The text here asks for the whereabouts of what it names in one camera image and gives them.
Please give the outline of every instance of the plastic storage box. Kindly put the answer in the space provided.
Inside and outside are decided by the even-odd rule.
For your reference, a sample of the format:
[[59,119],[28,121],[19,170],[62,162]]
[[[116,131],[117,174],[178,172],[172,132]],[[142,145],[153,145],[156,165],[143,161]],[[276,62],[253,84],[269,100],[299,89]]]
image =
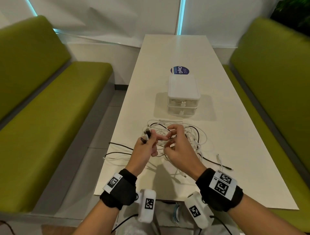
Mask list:
[[193,75],[170,75],[167,105],[169,114],[194,115],[199,100],[200,92]]

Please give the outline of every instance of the green bench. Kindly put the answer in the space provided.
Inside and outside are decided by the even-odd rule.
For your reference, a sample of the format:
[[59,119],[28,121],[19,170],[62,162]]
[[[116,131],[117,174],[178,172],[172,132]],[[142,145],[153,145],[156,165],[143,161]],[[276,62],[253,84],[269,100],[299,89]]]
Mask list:
[[[1,29],[0,120],[70,59],[43,16]],[[0,212],[33,210],[112,72],[72,62],[0,130]]]
[[[299,207],[271,210],[310,232],[310,189],[239,82],[242,78],[309,173],[310,39],[258,18],[240,40],[230,63],[224,69]],[[304,177],[309,180],[310,174]]]

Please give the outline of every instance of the white sensor device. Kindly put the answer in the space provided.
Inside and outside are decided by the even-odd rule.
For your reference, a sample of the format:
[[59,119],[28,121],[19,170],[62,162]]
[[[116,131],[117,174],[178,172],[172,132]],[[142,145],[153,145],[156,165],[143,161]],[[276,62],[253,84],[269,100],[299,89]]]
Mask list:
[[210,216],[214,214],[208,204],[202,201],[199,192],[190,194],[184,203],[199,228],[204,229],[212,225],[214,218]]
[[141,189],[136,192],[138,199],[135,203],[139,204],[138,221],[142,223],[151,223],[153,221],[156,192],[151,189]]

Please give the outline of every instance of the right hand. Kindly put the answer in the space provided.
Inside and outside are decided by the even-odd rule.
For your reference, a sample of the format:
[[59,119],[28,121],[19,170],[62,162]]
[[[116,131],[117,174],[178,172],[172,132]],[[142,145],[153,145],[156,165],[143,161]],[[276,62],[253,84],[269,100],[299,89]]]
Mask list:
[[187,140],[184,134],[184,127],[180,124],[172,124],[168,126],[168,129],[170,132],[166,137],[177,136],[165,144],[164,153],[176,168],[197,181],[207,168],[199,160],[193,147]]

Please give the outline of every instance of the white table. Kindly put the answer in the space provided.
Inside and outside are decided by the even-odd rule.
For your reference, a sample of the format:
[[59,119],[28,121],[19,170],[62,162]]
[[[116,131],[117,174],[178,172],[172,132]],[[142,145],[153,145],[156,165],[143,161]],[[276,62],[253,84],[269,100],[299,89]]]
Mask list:
[[[248,113],[205,36],[146,35],[117,120],[112,142],[133,147],[150,119],[180,120],[166,111],[168,78],[174,66],[185,66],[198,81],[201,100],[196,114],[184,119],[207,134],[204,156],[238,181],[244,192],[270,208],[298,209]],[[125,151],[110,145],[108,152]],[[111,154],[113,157],[128,155]],[[94,194],[100,195],[111,176],[127,160],[105,161]],[[203,161],[207,167],[219,167]],[[137,180],[137,189],[150,188],[157,199],[184,201],[199,191],[193,180],[172,177],[175,168],[164,157],[153,157]]]

